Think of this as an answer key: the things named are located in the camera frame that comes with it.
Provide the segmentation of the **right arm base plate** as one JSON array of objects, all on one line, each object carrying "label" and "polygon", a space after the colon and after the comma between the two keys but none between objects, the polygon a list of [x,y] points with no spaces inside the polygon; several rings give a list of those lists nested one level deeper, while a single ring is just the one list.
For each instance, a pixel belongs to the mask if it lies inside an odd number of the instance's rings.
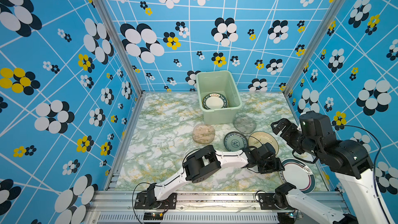
[{"label": "right arm base plate", "polygon": [[261,210],[292,211],[290,206],[278,206],[273,193],[260,192],[255,195]]}]

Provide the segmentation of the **white plate red green rim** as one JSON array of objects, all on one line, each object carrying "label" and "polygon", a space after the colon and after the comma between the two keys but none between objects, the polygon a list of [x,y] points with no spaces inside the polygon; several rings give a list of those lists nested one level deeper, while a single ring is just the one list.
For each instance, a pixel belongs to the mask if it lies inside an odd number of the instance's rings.
[{"label": "white plate red green rim", "polygon": [[304,194],[315,189],[315,175],[309,166],[292,158],[283,160],[282,165],[285,169],[279,172],[279,176],[284,183],[295,185]]}]

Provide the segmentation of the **blue floral ceramic plate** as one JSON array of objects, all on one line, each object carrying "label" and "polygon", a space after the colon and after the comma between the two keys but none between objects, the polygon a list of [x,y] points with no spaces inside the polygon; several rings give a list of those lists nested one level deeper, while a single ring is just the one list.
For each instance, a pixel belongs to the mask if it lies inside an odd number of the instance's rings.
[{"label": "blue floral ceramic plate", "polygon": [[240,132],[230,132],[224,137],[224,146],[228,151],[238,151],[248,147],[248,140]]}]

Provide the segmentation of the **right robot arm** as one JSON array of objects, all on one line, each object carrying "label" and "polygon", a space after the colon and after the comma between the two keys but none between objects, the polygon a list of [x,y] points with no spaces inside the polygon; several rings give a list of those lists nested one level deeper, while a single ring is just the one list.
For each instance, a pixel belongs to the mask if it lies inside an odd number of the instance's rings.
[{"label": "right robot arm", "polygon": [[309,111],[300,116],[300,126],[288,119],[271,124],[293,152],[311,154],[327,165],[340,180],[354,214],[336,211],[285,183],[275,190],[276,206],[292,207],[320,224],[392,224],[392,218],[375,179],[367,150],[353,140],[338,140],[326,115]]}]

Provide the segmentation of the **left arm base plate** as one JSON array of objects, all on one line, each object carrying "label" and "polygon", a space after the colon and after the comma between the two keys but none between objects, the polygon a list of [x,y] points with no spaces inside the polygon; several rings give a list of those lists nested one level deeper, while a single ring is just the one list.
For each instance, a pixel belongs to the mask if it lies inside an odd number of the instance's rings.
[{"label": "left arm base plate", "polygon": [[177,203],[177,193],[172,193],[166,200],[158,201],[150,196],[147,192],[140,192],[133,201],[135,209],[158,209],[168,210],[175,209]]}]

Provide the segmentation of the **beige ceramic plate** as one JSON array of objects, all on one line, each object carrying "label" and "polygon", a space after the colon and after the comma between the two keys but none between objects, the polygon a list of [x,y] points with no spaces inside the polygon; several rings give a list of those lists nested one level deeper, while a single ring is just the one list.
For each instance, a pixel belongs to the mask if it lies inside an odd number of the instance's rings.
[{"label": "beige ceramic plate", "polygon": [[248,145],[249,146],[254,146],[256,148],[259,148],[262,144],[268,144],[268,143],[272,145],[272,147],[275,149],[275,154],[277,155],[279,152],[278,142],[269,133],[258,131],[258,132],[252,133],[248,137]]}]

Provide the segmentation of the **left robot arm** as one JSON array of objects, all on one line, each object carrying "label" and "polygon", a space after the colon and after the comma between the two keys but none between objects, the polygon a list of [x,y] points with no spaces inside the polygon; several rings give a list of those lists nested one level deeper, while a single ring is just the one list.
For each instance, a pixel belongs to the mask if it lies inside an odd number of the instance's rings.
[{"label": "left robot arm", "polygon": [[152,183],[146,190],[147,205],[152,207],[165,201],[177,189],[188,183],[201,183],[221,169],[251,169],[256,167],[258,174],[284,171],[282,161],[276,157],[271,144],[260,147],[244,147],[238,151],[222,152],[212,145],[190,152],[181,168],[161,183]]}]

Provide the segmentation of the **white plate dark lettered rim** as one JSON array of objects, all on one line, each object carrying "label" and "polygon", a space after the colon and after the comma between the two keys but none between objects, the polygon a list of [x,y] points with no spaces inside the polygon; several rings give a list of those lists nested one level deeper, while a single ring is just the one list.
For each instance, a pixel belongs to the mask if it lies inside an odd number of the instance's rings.
[{"label": "white plate dark lettered rim", "polygon": [[221,93],[210,93],[204,96],[202,106],[206,110],[223,109],[228,107],[228,100]]}]

